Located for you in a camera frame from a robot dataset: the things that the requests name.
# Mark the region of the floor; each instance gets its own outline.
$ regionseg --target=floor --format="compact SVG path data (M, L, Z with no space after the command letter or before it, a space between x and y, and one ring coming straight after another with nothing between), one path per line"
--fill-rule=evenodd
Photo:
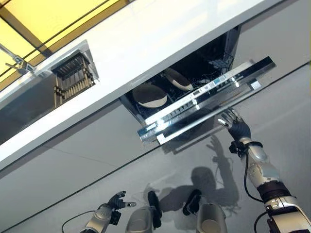
M244 101L237 109L250 125L252 137L264 144L284 183L310 217L311 99L309 85L306 85L309 76L310 67L304 66ZM203 130L206 130L206 124L197 129ZM250 232L264 207L246 195L242 185L244 165L236 155L230 154L230 142L228 132L221 128L195 139L190 136L180 138L7 232L59 233L64 221L97 209L118 191L126 190L125 200L136 201L139 207L146 204L146 193L154 190L164 212L162 227L155 232L191 233L195 232L196 217L183 216L181 210L195 188L201 189L208 201L221 205L229 232ZM248 187L250 193L258 196L251 183ZM108 233L124 232L133 209L126 208L121 212L118 226L109 226ZM65 232L79 232L89 219L90 214L86 214L69 222ZM267 231L263 217L258 232Z

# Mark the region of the dish rack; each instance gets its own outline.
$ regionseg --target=dish rack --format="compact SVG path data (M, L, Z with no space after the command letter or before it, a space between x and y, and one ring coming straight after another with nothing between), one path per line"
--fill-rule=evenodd
M88 65L87 58L79 52L52 70L56 83L54 86L55 108L95 85Z

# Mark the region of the black cable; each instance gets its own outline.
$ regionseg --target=black cable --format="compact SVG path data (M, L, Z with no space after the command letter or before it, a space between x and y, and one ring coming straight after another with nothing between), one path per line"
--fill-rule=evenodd
M257 233L257 223L258 223L259 219L260 219L262 216L264 216L266 213L267 213L267 211L266 211L266 212L263 212L262 214L260 214L260 215L256 218L256 220L255 220L255 222L254 222L254 233Z
M247 177L247 171L248 171L248 154L245 153L245 156L246 156L245 173L244 173L244 189L245 189L245 192L247 193L247 195L248 195L251 199L263 203L262 200L253 197L253 196L248 192L247 185L246 185L246 177Z
M63 225L62 225L62 233L65 233L65 232L64 232L64 226L65 226L66 223L68 223L69 221L73 220L73 219L76 218L76 217L79 217L79 216L81 216L81 215L84 215L84 214L87 214L87 213L91 213L91 212L95 212L95 210L89 210L89 211L83 212L83 213L81 213L81 214L78 214L78 215L75 216L75 217L72 217L72 218L68 219L68 220L67 220L66 222L64 222Z

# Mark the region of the chrome handle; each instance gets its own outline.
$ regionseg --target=chrome handle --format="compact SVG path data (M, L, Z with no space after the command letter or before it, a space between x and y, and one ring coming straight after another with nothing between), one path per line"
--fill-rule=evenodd
M174 132L174 133L172 133L172 134L170 134L168 136L164 136L164 134L160 134L160 135L156 136L156 138L157 138L158 142L162 145L162 144L172 140L173 138L181 135L182 133L192 129L194 126L197 126L198 124L208 120L209 118L211 118L211 117L221 113L223 110L227 109L228 107L232 107L232 106L238 104L239 102L241 102L244 99L250 97L251 95L255 94L256 92L257 92L257 88L253 89L253 90L250 90L246 94L244 94L244 95L234 99L233 101L231 101L231 102L225 104L224 106L216 109L215 111L205 115L204 117L202 117L202 118L200 118L200 119L190 123L189 125L185 126L184 128L182 128L182 129L180 129L180 130L178 130L178 131L176 131L176 132Z

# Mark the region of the metallic robot arm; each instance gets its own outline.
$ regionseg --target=metallic robot arm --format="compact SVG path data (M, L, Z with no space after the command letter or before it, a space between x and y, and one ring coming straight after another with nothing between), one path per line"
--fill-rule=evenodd
M251 139L251 131L234 109L227 109L218 122L226 127L233 137L230 151L241 157L246 164L247 175L258 190L270 219L267 220L272 233L293 231L311 232L311 222L299 207L297 199L279 177L277 169L270 163L260 142Z
M114 195L108 203L100 205L80 233L104 233L109 224L117 225L121 217L121 213L117 210L136 206L135 202L124 202L121 199L124 196L125 191L121 191Z

